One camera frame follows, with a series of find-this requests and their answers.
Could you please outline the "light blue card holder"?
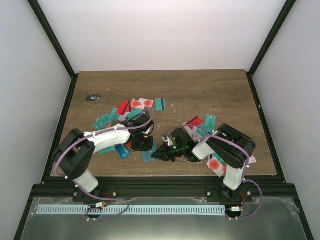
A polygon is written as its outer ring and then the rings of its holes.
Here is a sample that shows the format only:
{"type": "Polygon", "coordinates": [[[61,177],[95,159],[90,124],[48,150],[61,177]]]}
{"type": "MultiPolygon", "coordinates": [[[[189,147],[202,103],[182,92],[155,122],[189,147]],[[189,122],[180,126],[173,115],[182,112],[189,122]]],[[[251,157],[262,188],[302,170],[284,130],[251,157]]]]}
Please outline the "light blue card holder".
{"type": "Polygon", "coordinates": [[[142,161],[143,161],[144,163],[156,161],[157,159],[153,158],[152,155],[153,155],[157,150],[158,150],[157,143],[156,143],[155,141],[153,141],[153,145],[152,145],[151,150],[149,150],[149,151],[143,151],[143,152],[141,153],[142,161]]]}

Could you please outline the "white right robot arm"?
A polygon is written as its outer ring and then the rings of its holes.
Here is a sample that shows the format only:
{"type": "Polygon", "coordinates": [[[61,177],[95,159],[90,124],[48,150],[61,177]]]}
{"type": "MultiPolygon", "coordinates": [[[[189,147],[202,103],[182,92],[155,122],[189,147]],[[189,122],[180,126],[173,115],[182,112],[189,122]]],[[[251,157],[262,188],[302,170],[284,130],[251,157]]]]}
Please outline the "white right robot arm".
{"type": "Polygon", "coordinates": [[[184,156],[189,162],[197,163],[217,154],[226,163],[223,198],[232,202],[240,196],[239,187],[245,181],[245,168],[256,148],[252,138],[223,123],[214,133],[200,140],[193,139],[183,127],[164,135],[162,139],[162,146],[152,154],[152,158],[174,162],[176,158],[184,156]]]}

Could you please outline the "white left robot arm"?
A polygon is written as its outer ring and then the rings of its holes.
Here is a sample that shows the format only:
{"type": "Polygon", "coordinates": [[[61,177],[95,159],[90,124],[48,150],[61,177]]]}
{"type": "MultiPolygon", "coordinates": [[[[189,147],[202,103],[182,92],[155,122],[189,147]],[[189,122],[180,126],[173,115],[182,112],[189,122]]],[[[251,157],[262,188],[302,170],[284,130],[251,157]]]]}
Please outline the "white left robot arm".
{"type": "Polygon", "coordinates": [[[109,147],[126,145],[135,152],[148,152],[153,147],[153,118],[142,113],[134,120],[121,121],[118,124],[93,132],[82,132],[78,128],[71,130],[52,154],[55,163],[54,172],[61,169],[64,176],[73,181],[83,191],[89,201],[97,202],[102,196],[99,182],[89,170],[93,155],[109,147]]]}

